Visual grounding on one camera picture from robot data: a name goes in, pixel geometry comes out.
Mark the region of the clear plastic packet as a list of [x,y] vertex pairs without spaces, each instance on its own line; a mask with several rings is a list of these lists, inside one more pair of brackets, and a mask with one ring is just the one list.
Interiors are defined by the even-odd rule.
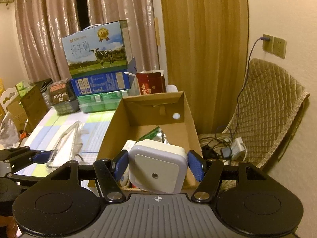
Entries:
[[81,156],[82,147],[82,123],[76,121],[61,134],[53,149],[53,155],[46,163],[46,168],[54,171],[68,161],[77,161],[79,165],[88,165],[89,163]]

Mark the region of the white plug night light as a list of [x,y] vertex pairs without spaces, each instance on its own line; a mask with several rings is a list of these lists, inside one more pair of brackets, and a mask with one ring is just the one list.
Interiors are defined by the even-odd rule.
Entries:
[[185,149],[145,139],[128,152],[130,182],[141,190],[179,193],[187,173]]

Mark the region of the silver green foil pouch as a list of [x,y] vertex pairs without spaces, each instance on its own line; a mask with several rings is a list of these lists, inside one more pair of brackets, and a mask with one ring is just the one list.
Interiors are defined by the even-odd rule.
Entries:
[[163,132],[163,130],[159,126],[143,135],[141,138],[138,139],[138,141],[143,141],[145,139],[169,144],[165,132]]

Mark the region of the small white medicine box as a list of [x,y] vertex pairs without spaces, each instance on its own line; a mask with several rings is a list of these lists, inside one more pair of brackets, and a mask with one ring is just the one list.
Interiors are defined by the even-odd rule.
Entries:
[[[122,147],[122,150],[126,150],[129,152],[131,148],[135,145],[136,141],[134,140],[127,140],[124,146]],[[123,169],[123,167],[126,167],[124,170],[120,180],[119,180],[119,185],[123,188],[127,188],[130,186],[130,172],[129,172],[129,159],[128,157],[125,157],[124,162],[120,163],[120,170]]]

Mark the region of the white plastic bag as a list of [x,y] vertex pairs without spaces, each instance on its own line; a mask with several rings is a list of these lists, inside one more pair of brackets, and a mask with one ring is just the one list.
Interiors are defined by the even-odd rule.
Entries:
[[7,112],[1,121],[1,148],[16,148],[19,145],[19,132],[14,124],[12,114]]

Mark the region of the white power strip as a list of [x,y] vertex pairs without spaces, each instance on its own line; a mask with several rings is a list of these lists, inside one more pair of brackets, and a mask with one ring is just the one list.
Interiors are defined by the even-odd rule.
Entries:
[[235,138],[229,147],[222,148],[220,151],[221,156],[225,160],[236,161],[243,157],[245,161],[247,157],[247,147],[241,137]]

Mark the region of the brown cardboard box stack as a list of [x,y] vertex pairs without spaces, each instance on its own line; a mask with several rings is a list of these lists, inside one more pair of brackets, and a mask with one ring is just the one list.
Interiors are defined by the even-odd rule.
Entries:
[[31,133],[50,109],[47,89],[52,79],[22,80],[1,93],[1,111],[10,112],[18,132]]

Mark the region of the open cardboard box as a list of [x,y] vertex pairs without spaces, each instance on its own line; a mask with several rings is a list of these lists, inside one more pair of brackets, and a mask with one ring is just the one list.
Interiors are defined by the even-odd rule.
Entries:
[[138,141],[158,126],[170,144],[201,154],[185,93],[166,92],[123,98],[104,135],[97,160],[113,160],[127,140]]

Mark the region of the green drink carton pack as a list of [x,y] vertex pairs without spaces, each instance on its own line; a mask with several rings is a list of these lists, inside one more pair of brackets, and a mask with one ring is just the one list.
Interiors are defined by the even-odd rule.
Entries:
[[83,113],[116,110],[121,99],[128,96],[128,90],[104,92],[78,96],[79,108]]

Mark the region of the blue milk carton box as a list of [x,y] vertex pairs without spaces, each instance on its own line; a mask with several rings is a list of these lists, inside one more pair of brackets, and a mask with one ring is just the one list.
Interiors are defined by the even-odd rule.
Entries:
[[133,57],[127,69],[71,79],[71,84],[76,96],[128,90],[134,82],[132,74],[136,73],[137,66]]

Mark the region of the dark red gift box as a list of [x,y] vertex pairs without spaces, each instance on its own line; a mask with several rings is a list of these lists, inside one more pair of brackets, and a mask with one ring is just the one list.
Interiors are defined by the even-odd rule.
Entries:
[[137,82],[141,95],[166,92],[163,70],[149,70],[137,73]]

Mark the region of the cow milk carton box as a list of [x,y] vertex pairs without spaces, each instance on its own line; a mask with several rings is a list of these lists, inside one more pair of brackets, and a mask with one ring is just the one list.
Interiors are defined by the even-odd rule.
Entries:
[[62,38],[73,78],[127,69],[133,58],[128,24],[97,24]]

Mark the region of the beige curtain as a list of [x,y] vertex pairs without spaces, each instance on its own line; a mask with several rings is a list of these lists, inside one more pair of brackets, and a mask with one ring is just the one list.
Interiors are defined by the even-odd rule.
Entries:
[[69,77],[62,38],[94,25],[125,19],[138,70],[159,68],[153,0],[16,0],[16,24],[28,77]]

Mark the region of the wooden door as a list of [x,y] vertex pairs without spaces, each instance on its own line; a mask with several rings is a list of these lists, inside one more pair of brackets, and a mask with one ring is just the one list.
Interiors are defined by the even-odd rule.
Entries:
[[168,79],[185,92],[199,134],[223,130],[247,61],[248,0],[161,0]]

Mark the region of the wall power outlet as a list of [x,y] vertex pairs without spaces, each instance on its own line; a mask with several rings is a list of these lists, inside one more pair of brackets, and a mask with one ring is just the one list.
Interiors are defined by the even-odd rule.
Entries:
[[261,40],[263,41],[262,49],[272,54],[273,53],[273,36],[263,34],[261,37]]

